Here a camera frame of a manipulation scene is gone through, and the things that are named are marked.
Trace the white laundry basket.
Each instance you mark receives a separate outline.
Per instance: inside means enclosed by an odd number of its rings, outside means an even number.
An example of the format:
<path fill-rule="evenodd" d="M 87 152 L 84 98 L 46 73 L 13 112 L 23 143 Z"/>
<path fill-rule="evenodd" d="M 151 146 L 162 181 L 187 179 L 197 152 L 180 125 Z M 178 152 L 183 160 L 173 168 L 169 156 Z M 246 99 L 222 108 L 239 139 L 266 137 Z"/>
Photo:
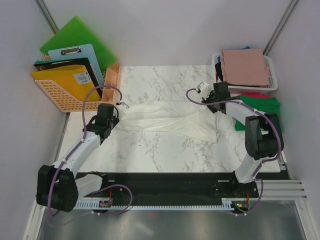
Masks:
<path fill-rule="evenodd" d="M 217 52 L 212 55 L 212 60 L 211 60 L 211 65 L 212 65 L 212 75 L 213 78 L 216 82 L 221 82 L 218 74 L 216 73 L 216 68 L 215 65 L 218 63 L 218 59 L 220 58 L 221 53 Z M 269 70 L 269 84 L 266 86 L 234 86 L 234 85 L 229 85 L 229 91 L 231 94 L 246 94 L 246 93 L 257 93 L 257 94 L 266 94 L 270 91 L 275 91 L 278 89 L 278 79 L 277 75 L 275 72 L 275 67 L 273 64 L 273 61 L 268 57 L 264 56 L 264 61 L 268 67 Z"/>

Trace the yellow folder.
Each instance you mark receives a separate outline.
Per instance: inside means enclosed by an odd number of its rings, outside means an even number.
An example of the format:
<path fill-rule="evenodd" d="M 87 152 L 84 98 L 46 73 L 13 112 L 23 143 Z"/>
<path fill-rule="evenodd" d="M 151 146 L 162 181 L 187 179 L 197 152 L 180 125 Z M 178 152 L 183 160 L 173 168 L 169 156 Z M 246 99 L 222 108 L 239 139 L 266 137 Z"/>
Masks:
<path fill-rule="evenodd" d="M 88 92 L 99 85 L 95 74 L 90 74 L 86 66 L 80 64 L 34 71 L 31 75 L 35 80 L 54 81 L 79 101 L 83 101 Z"/>

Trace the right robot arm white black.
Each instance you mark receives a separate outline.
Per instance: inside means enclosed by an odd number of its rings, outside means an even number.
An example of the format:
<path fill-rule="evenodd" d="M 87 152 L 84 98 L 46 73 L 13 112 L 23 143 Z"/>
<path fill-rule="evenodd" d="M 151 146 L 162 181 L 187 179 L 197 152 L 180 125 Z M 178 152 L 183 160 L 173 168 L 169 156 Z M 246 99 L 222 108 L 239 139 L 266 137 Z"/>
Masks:
<path fill-rule="evenodd" d="M 201 82 L 197 86 L 201 103 L 214 113 L 220 111 L 231 116 L 245 126 L 244 145 L 246 155 L 229 184 L 229 191 L 235 197 L 247 191 L 247 183 L 254 181 L 262 165 L 276 161 L 284 148 L 279 117 L 276 113 L 265 113 L 244 103 L 238 96 L 232 97 L 228 84 L 214 83 L 213 86 Z"/>

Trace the peach compartment organizer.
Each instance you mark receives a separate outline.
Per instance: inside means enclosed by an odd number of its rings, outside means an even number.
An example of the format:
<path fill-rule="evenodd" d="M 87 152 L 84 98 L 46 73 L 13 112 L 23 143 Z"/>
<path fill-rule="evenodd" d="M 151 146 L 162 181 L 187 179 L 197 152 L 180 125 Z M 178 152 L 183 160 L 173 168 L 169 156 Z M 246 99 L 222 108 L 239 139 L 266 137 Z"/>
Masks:
<path fill-rule="evenodd" d="M 113 63 L 109 68 L 105 71 L 104 76 L 104 84 L 110 85 L 120 89 L 121 87 L 121 65 L 117 62 Z M 102 91 L 102 101 L 108 102 L 111 104 L 116 104 L 119 100 L 120 94 L 117 90 L 112 87 L 104 87 Z"/>

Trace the orange mesh file holder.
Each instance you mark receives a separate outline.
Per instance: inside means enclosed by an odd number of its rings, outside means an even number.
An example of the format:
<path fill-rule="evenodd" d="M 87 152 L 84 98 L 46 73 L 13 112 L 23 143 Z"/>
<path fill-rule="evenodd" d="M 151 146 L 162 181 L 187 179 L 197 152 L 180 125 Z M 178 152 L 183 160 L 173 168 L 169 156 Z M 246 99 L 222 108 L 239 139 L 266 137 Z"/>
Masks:
<path fill-rule="evenodd" d="M 64 88 L 52 80 L 35 80 L 38 86 L 44 93 L 52 100 L 61 112 L 80 112 L 82 110 L 83 101 L 76 99 L 73 95 L 68 93 Z M 88 106 L 86 111 L 93 111 L 98 107 L 102 100 L 103 91 L 99 89 L 91 89 L 93 92 L 87 98 Z"/>

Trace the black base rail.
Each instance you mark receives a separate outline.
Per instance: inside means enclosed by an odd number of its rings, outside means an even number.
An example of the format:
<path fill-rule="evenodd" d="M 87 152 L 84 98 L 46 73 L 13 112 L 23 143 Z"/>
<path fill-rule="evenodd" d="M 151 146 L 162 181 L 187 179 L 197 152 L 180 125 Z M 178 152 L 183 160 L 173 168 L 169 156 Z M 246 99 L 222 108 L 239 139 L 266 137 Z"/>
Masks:
<path fill-rule="evenodd" d="M 223 198 L 257 198 L 257 184 L 236 183 L 231 172 L 111 173 L 102 174 L 102 192 L 117 205 L 218 205 Z"/>

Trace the green plastic board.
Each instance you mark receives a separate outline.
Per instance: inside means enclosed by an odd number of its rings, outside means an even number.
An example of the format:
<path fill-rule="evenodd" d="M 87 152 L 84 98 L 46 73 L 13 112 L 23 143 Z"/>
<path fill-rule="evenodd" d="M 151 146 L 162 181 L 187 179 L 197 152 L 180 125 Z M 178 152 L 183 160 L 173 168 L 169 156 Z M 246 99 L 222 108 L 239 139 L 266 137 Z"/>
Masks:
<path fill-rule="evenodd" d="M 107 45 L 78 17 L 74 16 L 55 35 L 41 47 L 40 51 L 48 55 L 50 50 L 91 44 L 99 67 L 102 71 L 117 61 L 117 57 Z"/>

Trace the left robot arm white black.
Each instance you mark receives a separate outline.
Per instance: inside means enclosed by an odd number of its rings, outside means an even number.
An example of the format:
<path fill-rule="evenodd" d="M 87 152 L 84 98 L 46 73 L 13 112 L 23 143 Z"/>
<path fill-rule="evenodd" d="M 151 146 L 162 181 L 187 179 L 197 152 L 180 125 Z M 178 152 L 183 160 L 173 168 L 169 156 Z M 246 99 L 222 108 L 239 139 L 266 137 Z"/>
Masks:
<path fill-rule="evenodd" d="M 37 174 L 36 202 L 38 205 L 69 213 L 79 199 L 94 192 L 106 196 L 110 185 L 101 173 L 77 174 L 88 157 L 102 145 L 120 121 L 119 110 L 112 104 L 101 103 L 97 113 L 83 128 L 83 136 L 69 151 L 52 165 L 43 165 Z"/>

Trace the red t shirt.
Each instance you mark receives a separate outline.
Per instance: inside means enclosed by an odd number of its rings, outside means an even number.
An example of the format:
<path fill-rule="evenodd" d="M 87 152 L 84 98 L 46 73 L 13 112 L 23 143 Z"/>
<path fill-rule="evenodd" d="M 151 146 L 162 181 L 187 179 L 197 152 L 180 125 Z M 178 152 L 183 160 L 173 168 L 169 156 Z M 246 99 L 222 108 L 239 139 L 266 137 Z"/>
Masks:
<path fill-rule="evenodd" d="M 270 98 L 268 95 L 260 94 L 260 93 L 245 93 L 241 94 L 241 97 L 250 97 L 250 98 L 260 98 L 260 99 L 268 99 Z"/>

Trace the black folder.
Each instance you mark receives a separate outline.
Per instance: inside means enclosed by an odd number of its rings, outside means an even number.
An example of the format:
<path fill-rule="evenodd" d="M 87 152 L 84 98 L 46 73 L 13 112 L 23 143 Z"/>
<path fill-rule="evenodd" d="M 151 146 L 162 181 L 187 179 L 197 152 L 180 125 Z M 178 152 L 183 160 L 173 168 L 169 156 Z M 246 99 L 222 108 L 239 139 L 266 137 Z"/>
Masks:
<path fill-rule="evenodd" d="M 99 76 L 96 73 L 94 65 L 90 62 L 90 60 L 87 57 L 63 60 L 36 61 L 33 65 L 38 71 L 49 70 L 65 66 L 83 65 L 86 67 L 88 73 L 90 74 L 90 77 L 94 75 L 99 85 L 103 83 L 102 74 L 100 74 Z"/>

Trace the black garment in basket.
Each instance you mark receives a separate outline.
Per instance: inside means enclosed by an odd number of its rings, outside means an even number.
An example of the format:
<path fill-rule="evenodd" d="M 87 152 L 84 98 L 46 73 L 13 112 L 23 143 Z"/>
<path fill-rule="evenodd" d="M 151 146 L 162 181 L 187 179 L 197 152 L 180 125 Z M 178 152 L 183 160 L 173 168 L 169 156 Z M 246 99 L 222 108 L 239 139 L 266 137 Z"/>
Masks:
<path fill-rule="evenodd" d="M 223 78 L 223 73 L 222 73 L 222 65 L 221 62 L 218 62 L 214 65 L 215 67 L 215 76 L 216 76 L 216 81 L 220 80 L 221 82 L 224 81 Z"/>

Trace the white printed t shirt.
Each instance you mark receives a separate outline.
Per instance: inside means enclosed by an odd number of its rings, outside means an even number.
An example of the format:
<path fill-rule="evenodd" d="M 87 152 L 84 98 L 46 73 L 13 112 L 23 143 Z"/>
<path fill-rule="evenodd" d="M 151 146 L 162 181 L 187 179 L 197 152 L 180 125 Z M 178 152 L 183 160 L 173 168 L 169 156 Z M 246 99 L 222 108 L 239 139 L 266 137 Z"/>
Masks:
<path fill-rule="evenodd" d="M 189 101 L 149 101 L 126 110 L 117 128 L 128 132 L 173 133 L 216 144 L 216 119 L 207 107 Z"/>

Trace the green t shirt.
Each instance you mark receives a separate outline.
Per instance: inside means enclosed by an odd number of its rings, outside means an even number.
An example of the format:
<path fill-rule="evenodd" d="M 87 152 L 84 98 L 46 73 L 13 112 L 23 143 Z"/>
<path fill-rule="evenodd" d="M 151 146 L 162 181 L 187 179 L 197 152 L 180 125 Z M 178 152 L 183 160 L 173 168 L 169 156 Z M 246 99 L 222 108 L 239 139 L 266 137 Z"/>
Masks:
<path fill-rule="evenodd" d="M 246 105 L 254 109 L 257 109 L 258 111 L 265 113 L 276 113 L 279 118 L 279 121 L 281 120 L 281 104 L 275 97 L 269 97 L 267 95 L 240 95 L 239 99 L 242 100 Z"/>

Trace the light blue clipboard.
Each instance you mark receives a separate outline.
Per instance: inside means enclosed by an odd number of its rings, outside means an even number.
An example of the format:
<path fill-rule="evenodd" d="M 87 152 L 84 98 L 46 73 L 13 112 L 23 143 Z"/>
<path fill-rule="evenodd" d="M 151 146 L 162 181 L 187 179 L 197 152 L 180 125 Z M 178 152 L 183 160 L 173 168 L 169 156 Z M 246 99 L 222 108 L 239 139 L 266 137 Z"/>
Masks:
<path fill-rule="evenodd" d="M 48 55 L 52 60 L 88 58 L 89 63 L 93 66 L 93 70 L 95 71 L 95 76 L 99 85 L 104 84 L 102 71 L 100 69 L 94 48 L 91 44 L 49 50 Z"/>

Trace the pink folded t shirt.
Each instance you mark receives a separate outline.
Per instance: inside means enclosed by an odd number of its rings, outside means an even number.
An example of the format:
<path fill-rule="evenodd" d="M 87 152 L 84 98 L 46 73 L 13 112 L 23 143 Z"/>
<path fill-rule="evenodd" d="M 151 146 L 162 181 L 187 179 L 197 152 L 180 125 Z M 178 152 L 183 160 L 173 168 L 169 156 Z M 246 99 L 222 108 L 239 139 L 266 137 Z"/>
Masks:
<path fill-rule="evenodd" d="M 233 86 L 269 84 L 269 67 L 260 48 L 223 50 L 220 56 L 223 81 Z"/>

